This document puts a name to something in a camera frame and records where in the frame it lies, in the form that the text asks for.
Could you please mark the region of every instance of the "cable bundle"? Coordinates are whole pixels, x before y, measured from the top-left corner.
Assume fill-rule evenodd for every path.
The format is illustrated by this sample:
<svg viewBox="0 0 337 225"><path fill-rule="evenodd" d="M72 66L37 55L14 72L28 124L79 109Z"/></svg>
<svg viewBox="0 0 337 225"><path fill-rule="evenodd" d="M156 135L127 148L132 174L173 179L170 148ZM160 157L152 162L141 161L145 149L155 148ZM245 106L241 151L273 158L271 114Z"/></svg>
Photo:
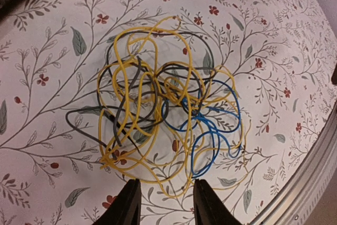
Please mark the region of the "cable bundle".
<svg viewBox="0 0 337 225"><path fill-rule="evenodd" d="M159 28L159 25L168 19L178 20L178 27L174 30ZM157 183L163 193L168 197L179 197L185 194L189 186L193 184L193 179L207 173L220 151L227 151L229 157L236 158L243 150L242 157L245 167L244 149L246 144L243 149L242 140L246 138L247 133L244 134L243 131L234 77L230 71L223 66L194 67L191 49L183 35L195 36L205 44L211 59L210 66L214 66L213 54L209 45L202 37L190 32L177 32L180 28L180 24L181 20L177 16L171 16L162 19L153 27L130 28L116 36L114 42L107 50L106 65L98 74L98 106L86 106L84 109L71 110L66 114L66 121L72 128L100 144L102 167L109 166L130 178L140 178L141 181L145 183ZM134 38L136 34L144 36ZM158 35L160 37L176 36L182 41L187 49L188 63L175 61L166 62L162 66L159 66L158 47L153 39L153 37L157 37ZM128 56L121 58L117 43L125 36L129 36L127 39ZM139 53L147 42L152 43L154 47L154 66L150 66L139 56ZM136 43L140 43L140 47L135 52L132 52L131 47ZM112 48L114 48L117 60L113 63L109 63ZM199 71L209 73L209 76L202 78ZM132 78L129 78L128 72L134 73ZM114 94L120 102L119 106L108 105L103 99L101 82L103 77L107 74L111 78ZM123 76L123 81L117 80L120 74ZM229 79L231 85L219 79L215 79L215 77L218 78L219 75L219 79L221 80ZM191 88L193 84L197 84L196 89ZM223 97L214 97L214 93L211 93L211 90L215 84L224 86L224 89L228 91L228 93ZM131 91L136 91L137 96L131 96ZM234 101L230 101L230 96L233 96ZM230 109L225 110L213 106L213 104L220 102L228 105ZM145 116L142 116L141 110L144 103L152 105L152 108ZM136 107L135 112L132 110L132 105ZM168 115L172 112L172 109L185 112L185 120L179 126L175 126L174 123L168 120ZM98 138L78 129L68 119L68 116L72 113L83 113L92 110L99 111L100 113L98 120ZM220 130L216 127L215 123L207 117L207 114L210 112L226 114L228 117L233 118L237 124L231 130ZM102 141L102 121L104 118L111 121L113 125L113 136L108 144ZM155 158L153 160L148 158L154 145L161 145L160 141L162 138L158 137L160 128L166 128L170 132L175 147L173 149L175 152L173 159L170 162L162 164L156 163ZM201 134L195 136L193 133L197 130ZM134 131L138 131L141 136L140 140L136 140L136 142L131 138L131 134ZM224 134L234 133L236 131L240 132L240 140L237 144L231 146ZM211 147L207 145L206 136L211 140ZM125 148L127 140L132 143L134 148L119 152L118 148ZM222 141L224 141L227 148L221 147ZM196 164L198 158L207 151L212 152L212 158L209 159L206 165L197 170ZM184 155L184 160L181 163L177 163L176 160L180 155ZM123 166L126 162L122 163L122 161L130 161L132 165L128 167ZM155 168L172 167L174 164L180 166L172 174L169 173L165 179L159 179L154 172ZM155 180L142 179L129 172L140 165L146 168ZM174 195L170 195L168 191L164 189L163 183L175 178L183 169L185 169L187 181L180 193L174 192ZM242 182L246 177L247 174L235 185L232 185L231 188Z"/></svg>

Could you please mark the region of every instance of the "floral tablecloth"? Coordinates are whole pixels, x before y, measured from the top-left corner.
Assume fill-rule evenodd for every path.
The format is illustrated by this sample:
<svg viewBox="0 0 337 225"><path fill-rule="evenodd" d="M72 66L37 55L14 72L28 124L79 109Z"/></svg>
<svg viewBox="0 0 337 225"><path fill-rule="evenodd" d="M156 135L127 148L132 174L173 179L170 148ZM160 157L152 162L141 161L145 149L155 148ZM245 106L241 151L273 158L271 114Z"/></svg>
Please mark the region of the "floral tablecloth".
<svg viewBox="0 0 337 225"><path fill-rule="evenodd" d="M203 177L226 188L246 164L242 183L217 191L226 207L249 223L296 172L336 98L337 41L316 0L23 0L0 24L2 225L92 224L114 201L128 178L100 170L96 143L74 132L65 113L96 105L111 37L169 15L202 35L215 65L233 73L243 122L252 124L245 159L222 153ZM187 39L201 66L204 48ZM164 51L161 63L186 57L177 40ZM226 116L213 117L228 127ZM73 121L97 134L96 115ZM177 191L181 182L165 187ZM143 183L142 193L142 224L194 224L192 189L168 199Z"/></svg>

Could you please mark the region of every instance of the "metal edge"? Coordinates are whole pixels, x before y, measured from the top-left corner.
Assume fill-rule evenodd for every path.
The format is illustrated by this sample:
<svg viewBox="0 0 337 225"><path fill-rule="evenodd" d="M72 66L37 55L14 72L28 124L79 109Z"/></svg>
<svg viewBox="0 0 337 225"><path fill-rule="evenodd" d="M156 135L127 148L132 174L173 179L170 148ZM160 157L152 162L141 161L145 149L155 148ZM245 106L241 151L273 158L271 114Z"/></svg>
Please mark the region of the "metal edge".
<svg viewBox="0 0 337 225"><path fill-rule="evenodd" d="M332 137L336 132L334 127L337 125L336 110L337 103L335 103L327 123L301 165L279 194L250 222L250 225L276 224L283 215L291 213L291 210L295 208L293 204L296 199L299 198L300 194L306 193L302 189L312 183L311 181L314 180L312 175L321 163L326 162L330 155L327 149L331 143L334 145Z"/></svg>
<svg viewBox="0 0 337 225"><path fill-rule="evenodd" d="M327 148L327 151L325 152L325 156L321 160L321 162L316 167L316 170L314 171L314 174L310 177L310 180L307 182L306 186L302 189L301 193L298 195L298 197L295 199L295 201L292 203L292 205L288 208L286 213L280 218L280 220L277 222L278 224L290 224L292 220L295 220L295 217L297 214L305 208L305 204L308 202L308 199L312 197L312 193L315 192L315 189L319 188L320 181L324 181L326 177L324 175L329 172L328 170L325 170L331 165L331 163L334 163L337 153L337 145L336 142L333 140L336 140L337 138L337 131L335 130L334 135L332 137L332 141L330 142L330 145Z"/></svg>

